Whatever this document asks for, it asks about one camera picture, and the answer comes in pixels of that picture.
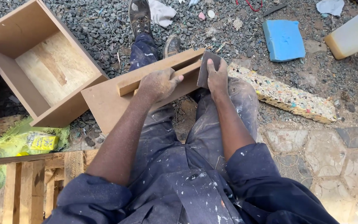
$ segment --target red wire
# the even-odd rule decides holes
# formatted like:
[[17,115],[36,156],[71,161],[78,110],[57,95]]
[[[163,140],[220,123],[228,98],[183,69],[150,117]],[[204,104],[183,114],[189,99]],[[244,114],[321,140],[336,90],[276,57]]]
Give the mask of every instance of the red wire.
[[261,8],[263,7],[263,0],[261,0],[261,7],[259,7],[258,10],[255,10],[254,8],[252,8],[252,5],[248,2],[248,0],[246,0],[246,2],[247,2],[248,5],[251,7],[252,11],[254,11],[254,12],[258,12],[258,11],[261,10]]

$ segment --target ground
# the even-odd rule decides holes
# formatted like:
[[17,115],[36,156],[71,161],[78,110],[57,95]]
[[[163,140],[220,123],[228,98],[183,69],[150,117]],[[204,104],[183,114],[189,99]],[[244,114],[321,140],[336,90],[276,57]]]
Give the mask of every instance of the ground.
[[[0,17],[24,2],[0,0]],[[191,7],[189,0],[161,2],[177,10],[177,14],[166,29],[152,24],[160,58],[168,35],[178,34],[182,49],[205,47],[228,63],[236,60],[258,74],[323,98],[331,97],[338,121],[330,125],[261,103],[258,141],[268,144],[283,176],[309,187],[338,221],[358,223],[358,53],[336,60],[323,41],[326,35],[358,14],[358,4],[345,0],[340,17],[323,18],[316,10],[317,0],[264,0],[259,12],[253,12],[245,0],[238,0],[238,5],[235,0],[200,0]],[[280,2],[288,6],[262,16],[265,10]],[[128,71],[134,38],[126,1],[45,0],[45,3],[110,78]],[[250,3],[254,8],[260,6],[260,0]],[[200,21],[198,14],[207,15],[208,10],[215,12],[215,18],[206,16],[205,21]],[[271,62],[261,25],[267,19],[297,20],[306,57],[285,63]],[[242,26],[236,30],[234,24],[238,25],[239,21]],[[3,80],[0,81],[0,116],[26,113],[21,104],[6,99],[10,95]],[[175,130],[179,140],[184,141],[195,122],[197,104],[186,96],[172,104],[176,110]],[[83,130],[88,137],[96,136],[94,131],[99,131],[90,112],[74,121],[72,127],[75,141],[85,138]],[[101,135],[93,140],[101,142],[103,138]]]

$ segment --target sleeve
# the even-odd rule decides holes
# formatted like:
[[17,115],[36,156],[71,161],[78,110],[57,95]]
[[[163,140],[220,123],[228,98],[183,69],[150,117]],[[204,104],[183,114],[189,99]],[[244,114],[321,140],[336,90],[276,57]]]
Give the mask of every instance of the sleeve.
[[266,144],[238,149],[226,171],[242,210],[258,222],[338,223],[308,188],[281,177]]
[[48,223],[119,223],[132,197],[128,188],[82,173],[65,186]]

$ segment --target plastic jug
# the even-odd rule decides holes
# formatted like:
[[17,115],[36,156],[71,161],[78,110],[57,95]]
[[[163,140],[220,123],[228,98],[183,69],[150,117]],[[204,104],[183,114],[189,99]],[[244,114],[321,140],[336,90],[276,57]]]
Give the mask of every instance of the plastic jug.
[[358,52],[358,15],[324,38],[336,59]]

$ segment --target blue foam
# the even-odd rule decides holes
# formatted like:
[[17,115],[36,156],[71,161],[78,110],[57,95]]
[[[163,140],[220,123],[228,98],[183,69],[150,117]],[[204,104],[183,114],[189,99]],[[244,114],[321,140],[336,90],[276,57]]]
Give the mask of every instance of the blue foam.
[[289,20],[266,20],[262,24],[271,61],[283,62],[305,57],[298,24],[298,21]]

